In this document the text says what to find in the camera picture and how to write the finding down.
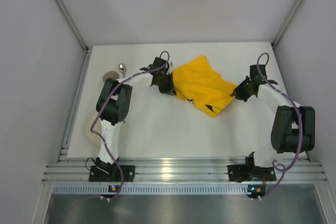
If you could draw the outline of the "yellow printed cloth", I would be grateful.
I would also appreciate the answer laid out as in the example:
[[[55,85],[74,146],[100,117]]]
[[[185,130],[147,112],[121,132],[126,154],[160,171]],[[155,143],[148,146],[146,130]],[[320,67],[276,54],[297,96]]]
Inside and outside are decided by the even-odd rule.
[[[206,56],[199,56],[172,71],[176,97],[192,102],[196,108],[215,118],[233,100],[237,85],[225,81],[213,70]]]

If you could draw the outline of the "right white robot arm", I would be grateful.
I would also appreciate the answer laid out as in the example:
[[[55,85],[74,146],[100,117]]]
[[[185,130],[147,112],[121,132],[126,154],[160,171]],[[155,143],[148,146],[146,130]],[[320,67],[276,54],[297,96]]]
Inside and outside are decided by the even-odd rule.
[[[243,165],[229,165],[231,181],[275,181],[276,171],[290,170],[302,152],[315,146],[314,108],[294,102],[277,84],[267,78],[265,65],[251,65],[249,75],[231,94],[244,102],[254,95],[275,115],[270,142],[246,156]]]

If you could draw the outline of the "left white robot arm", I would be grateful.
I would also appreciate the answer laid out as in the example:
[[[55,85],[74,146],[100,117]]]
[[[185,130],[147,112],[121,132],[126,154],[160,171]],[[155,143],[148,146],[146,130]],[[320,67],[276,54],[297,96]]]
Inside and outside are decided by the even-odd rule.
[[[90,132],[101,139],[101,147],[95,161],[95,167],[113,175],[121,170],[119,158],[119,136],[131,104],[132,95],[143,88],[157,86],[163,94],[176,94],[169,59],[155,57],[152,64],[139,72],[122,79],[109,78],[99,95]]]

